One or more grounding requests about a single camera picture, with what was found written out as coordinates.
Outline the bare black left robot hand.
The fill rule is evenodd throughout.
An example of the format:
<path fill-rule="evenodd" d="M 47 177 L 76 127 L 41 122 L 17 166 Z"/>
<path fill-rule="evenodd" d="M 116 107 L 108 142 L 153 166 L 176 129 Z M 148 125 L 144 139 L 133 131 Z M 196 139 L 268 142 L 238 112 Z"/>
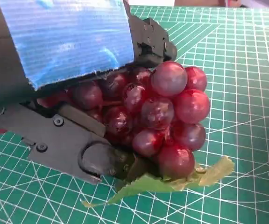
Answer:
<path fill-rule="evenodd" d="M 168 33 L 132 15 L 124 0 L 0 0 L 0 128 L 22 137 L 33 162 L 91 183 L 158 177 L 156 164 L 112 146 L 105 127 L 80 109 L 36 100 L 176 57 Z"/>

